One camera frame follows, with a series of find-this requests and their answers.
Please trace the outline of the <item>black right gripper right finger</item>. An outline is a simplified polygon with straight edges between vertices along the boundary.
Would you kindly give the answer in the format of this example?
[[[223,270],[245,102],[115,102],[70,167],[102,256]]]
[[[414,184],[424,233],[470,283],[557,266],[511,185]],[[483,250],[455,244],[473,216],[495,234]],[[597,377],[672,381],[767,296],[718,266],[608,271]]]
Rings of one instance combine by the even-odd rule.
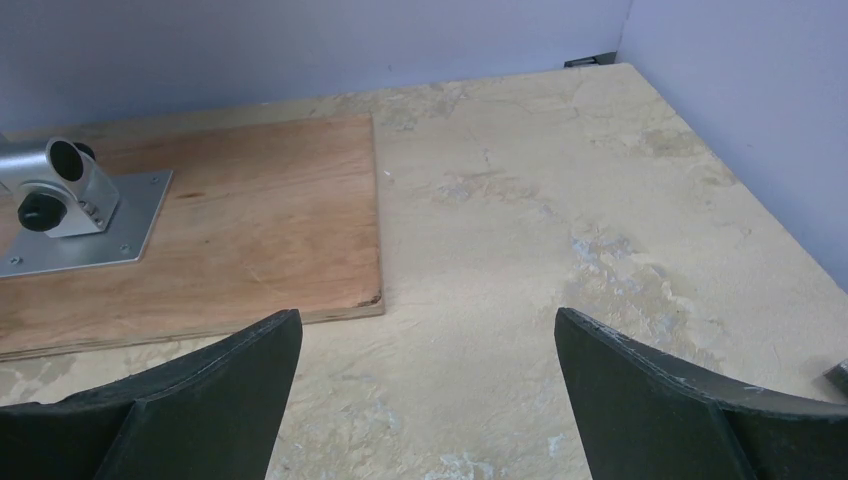
[[[843,479],[847,408],[750,385],[562,308],[555,343],[596,479]]]

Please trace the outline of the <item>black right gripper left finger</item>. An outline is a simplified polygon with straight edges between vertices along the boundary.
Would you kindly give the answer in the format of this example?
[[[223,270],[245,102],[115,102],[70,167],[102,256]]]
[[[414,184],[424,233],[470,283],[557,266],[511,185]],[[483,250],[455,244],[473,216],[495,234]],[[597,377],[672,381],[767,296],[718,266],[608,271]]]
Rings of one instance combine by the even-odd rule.
[[[262,479],[302,345],[295,310],[55,403],[1,410],[5,479]]]

